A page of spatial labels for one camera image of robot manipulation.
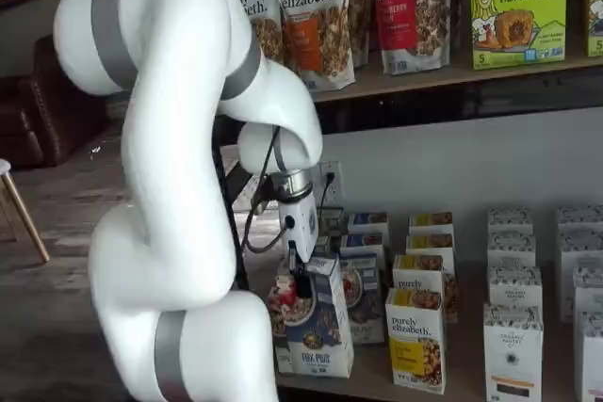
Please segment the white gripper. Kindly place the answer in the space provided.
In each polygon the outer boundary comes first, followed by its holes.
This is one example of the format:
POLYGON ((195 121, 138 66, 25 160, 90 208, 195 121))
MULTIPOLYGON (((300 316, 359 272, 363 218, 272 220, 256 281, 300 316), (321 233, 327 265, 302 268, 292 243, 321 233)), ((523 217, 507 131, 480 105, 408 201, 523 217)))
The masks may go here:
POLYGON ((286 230, 281 238, 289 272, 293 275, 296 293, 301 298, 311 298, 313 290, 306 272, 307 264, 318 240, 318 214, 313 193, 292 202, 278 202, 279 221, 286 230))

